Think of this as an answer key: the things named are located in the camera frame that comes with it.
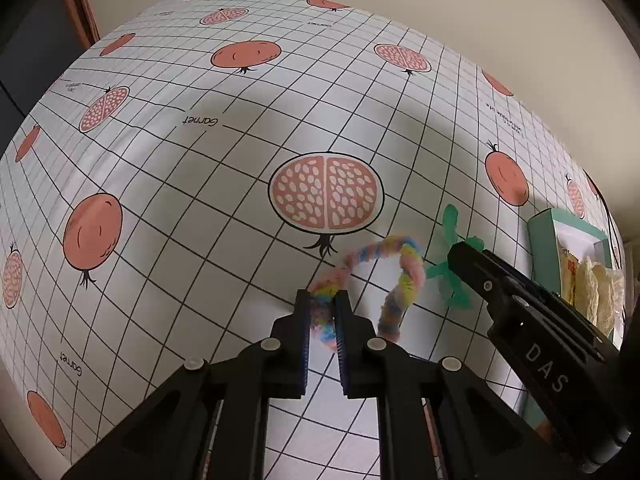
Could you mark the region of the yellow rice cracker packet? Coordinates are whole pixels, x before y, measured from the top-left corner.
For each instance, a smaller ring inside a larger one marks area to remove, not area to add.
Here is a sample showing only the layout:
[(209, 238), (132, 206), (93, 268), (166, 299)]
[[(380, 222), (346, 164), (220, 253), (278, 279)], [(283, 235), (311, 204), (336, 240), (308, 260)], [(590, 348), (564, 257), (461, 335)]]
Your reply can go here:
[(577, 269), (579, 266), (578, 259), (560, 242), (558, 246), (559, 266), (560, 266), (560, 295), (564, 301), (571, 306), (575, 304)]

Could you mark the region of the orange wooden frame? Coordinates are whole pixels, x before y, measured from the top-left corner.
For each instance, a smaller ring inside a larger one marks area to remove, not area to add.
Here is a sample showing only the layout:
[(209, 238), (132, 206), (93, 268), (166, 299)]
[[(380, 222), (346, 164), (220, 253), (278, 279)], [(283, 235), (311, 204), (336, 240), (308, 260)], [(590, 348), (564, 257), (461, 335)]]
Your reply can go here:
[(89, 49), (101, 39), (89, 0), (63, 0), (63, 3), (81, 47)]

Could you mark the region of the teal rimmed white tray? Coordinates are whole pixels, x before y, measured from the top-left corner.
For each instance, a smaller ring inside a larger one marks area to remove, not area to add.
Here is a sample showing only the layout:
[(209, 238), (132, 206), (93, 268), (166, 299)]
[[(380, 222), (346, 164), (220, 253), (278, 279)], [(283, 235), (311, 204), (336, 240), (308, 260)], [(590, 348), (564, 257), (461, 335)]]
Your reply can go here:
[(602, 230), (566, 210), (548, 208), (541, 211), (528, 220), (527, 229), (533, 254), (533, 280), (549, 292), (561, 297), (557, 242), (566, 247), (579, 263), (589, 257), (613, 269), (608, 237)]

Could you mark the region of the pomegranate print grid tablecloth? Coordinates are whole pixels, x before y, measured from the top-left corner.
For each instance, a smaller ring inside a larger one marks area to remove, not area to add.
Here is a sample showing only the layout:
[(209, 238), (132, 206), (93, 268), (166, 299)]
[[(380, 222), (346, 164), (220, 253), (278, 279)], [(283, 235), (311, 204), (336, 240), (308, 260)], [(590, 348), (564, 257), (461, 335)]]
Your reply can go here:
[(166, 0), (109, 32), (1, 159), (1, 357), (60, 478), (186, 358), (236, 356), (350, 250), (444, 258), (442, 222), (533, 269), (528, 222), (620, 232), (487, 70), (324, 0)]

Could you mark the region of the cream lace scrunchie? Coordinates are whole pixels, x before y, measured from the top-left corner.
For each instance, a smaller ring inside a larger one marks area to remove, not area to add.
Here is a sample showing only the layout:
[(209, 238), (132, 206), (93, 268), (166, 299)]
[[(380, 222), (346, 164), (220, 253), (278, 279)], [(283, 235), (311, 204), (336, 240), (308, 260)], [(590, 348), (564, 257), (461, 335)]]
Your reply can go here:
[(604, 336), (623, 327), (625, 312), (624, 274), (589, 257), (576, 271), (575, 308)]

